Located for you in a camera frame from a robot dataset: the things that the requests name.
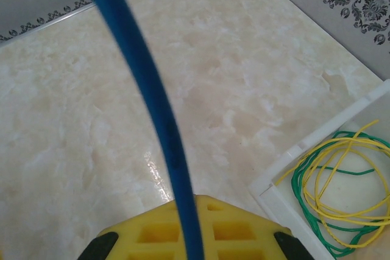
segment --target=beige tile floor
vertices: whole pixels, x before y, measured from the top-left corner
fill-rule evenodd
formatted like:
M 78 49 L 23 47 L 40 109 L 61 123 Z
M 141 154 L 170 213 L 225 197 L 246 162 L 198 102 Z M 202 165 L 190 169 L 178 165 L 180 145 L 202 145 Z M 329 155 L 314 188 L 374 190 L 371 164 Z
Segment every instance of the beige tile floor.
M 288 0 L 129 0 L 194 191 L 256 214 L 247 185 L 380 80 Z M 0 245 L 75 259 L 172 200 L 141 96 L 96 8 L 0 49 Z

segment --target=white plastic tray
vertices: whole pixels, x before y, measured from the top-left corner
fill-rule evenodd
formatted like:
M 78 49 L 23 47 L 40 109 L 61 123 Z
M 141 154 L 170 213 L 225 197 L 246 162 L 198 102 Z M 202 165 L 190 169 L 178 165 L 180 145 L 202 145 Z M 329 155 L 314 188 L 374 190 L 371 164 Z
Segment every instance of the white plastic tray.
M 380 122 L 364 132 L 390 141 L 390 80 L 383 82 L 367 96 L 336 115 L 322 127 L 285 152 L 267 171 L 250 186 L 250 192 L 269 218 L 291 229 L 315 259 L 332 260 L 333 257 L 314 235 L 291 190 L 291 175 L 277 187 L 275 182 L 308 150 L 329 138 L 337 130 L 357 131 L 362 126 L 379 119 Z M 367 153 L 390 184 L 389 158 L 379 152 Z M 347 155 L 343 169 L 366 170 L 370 167 L 362 159 Z M 370 207 L 384 197 L 383 187 L 375 173 L 356 177 L 335 174 L 323 200 L 345 211 L 357 211 Z M 349 241 L 350 235 L 338 234 Z

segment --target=yellow wire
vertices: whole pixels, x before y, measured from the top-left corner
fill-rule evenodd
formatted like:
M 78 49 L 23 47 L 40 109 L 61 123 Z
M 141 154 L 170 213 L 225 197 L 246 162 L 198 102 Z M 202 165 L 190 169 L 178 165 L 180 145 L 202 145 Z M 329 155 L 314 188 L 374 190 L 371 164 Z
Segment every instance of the yellow wire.
M 366 155 L 361 153 L 360 151 L 353 149 L 352 147 L 364 147 L 367 149 L 383 152 L 385 155 L 390 157 L 390 148 L 385 146 L 384 144 L 373 141 L 368 138 L 360 138 L 358 137 L 361 132 L 363 132 L 365 129 L 369 128 L 370 126 L 376 124 L 379 120 L 374 120 L 371 123 L 368 123 L 364 127 L 362 127 L 359 131 L 357 131 L 352 138 L 348 137 L 341 137 L 341 138 L 332 138 L 327 141 L 322 142 L 315 148 L 311 149 L 308 153 L 306 153 L 301 159 L 298 160 L 298 163 L 290 170 L 288 170 L 286 173 L 284 173 L 279 180 L 277 180 L 276 185 L 280 184 L 281 181 L 283 181 L 291 172 L 294 172 L 306 159 L 308 156 L 313 154 L 315 151 L 320 149 L 321 147 L 329 144 L 330 142 L 335 142 L 331 146 L 324 149 L 312 162 L 311 166 L 306 169 L 306 171 L 303 174 L 302 177 L 302 192 L 303 196 L 305 198 L 305 201 L 307 204 L 318 213 L 319 218 L 324 225 L 325 229 L 329 233 L 329 235 L 340 245 L 348 248 L 363 248 L 370 244 L 372 241 L 376 240 L 377 237 L 379 237 L 380 233 L 383 231 L 385 226 L 390 225 L 390 191 L 388 188 L 388 184 L 383 176 L 383 174 L 380 172 L 378 167 L 370 160 Z M 330 182 L 332 181 L 332 178 L 334 174 L 336 173 L 338 167 L 342 164 L 342 161 L 344 158 L 348 155 L 348 153 L 355 153 L 359 156 L 361 156 L 368 164 L 371 165 L 371 167 L 376 171 L 378 174 L 382 184 L 383 188 L 385 190 L 385 197 L 383 200 L 378 202 L 376 205 L 371 206 L 370 208 L 358 211 L 356 213 L 346 213 L 344 211 L 337 210 L 335 208 L 332 208 L 331 206 L 328 206 L 321 202 L 321 197 L 324 194 L 325 190 L 328 188 Z M 326 156 L 331 154 L 331 157 L 323 163 L 323 160 Z M 341 157 L 338 159 L 337 163 L 333 167 L 333 170 L 330 172 L 330 175 L 328 176 L 325 184 L 319 190 L 319 182 L 320 178 L 325 170 L 325 168 L 333 161 L 336 155 L 342 153 Z M 314 194 L 311 194 L 307 188 L 308 182 L 312 175 L 314 174 L 314 171 L 317 169 L 319 165 L 322 165 L 320 171 L 318 172 L 315 183 L 314 183 Z M 365 214 L 370 213 L 382 205 L 387 204 L 387 210 L 386 214 L 383 216 L 367 216 Z M 353 223 L 355 225 L 359 226 L 376 226 L 379 227 L 375 231 L 375 233 L 367 239 L 362 244 L 356 244 L 351 245 L 348 243 L 343 242 L 340 240 L 335 234 L 332 233 L 331 229 L 329 228 L 326 220 L 337 220 L 340 222 L 345 223 Z M 368 220 L 382 220 L 381 222 L 370 222 Z

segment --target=blue cable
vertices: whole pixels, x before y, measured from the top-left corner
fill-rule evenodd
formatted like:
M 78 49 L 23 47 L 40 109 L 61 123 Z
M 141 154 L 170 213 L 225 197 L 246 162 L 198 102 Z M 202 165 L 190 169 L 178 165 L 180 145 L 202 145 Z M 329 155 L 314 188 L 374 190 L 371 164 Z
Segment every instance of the blue cable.
M 190 175 L 179 130 L 151 53 L 125 0 L 95 0 L 143 95 L 165 156 L 188 260 L 204 251 Z

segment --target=yellow plastic object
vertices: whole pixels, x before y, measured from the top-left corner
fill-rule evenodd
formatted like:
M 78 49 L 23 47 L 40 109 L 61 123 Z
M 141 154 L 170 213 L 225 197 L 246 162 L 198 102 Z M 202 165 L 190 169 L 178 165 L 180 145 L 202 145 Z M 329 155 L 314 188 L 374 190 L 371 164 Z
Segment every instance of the yellow plastic object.
M 287 228 L 205 195 L 196 196 L 206 260 L 286 260 L 274 233 Z M 118 240 L 106 260 L 184 260 L 175 201 L 103 230 Z

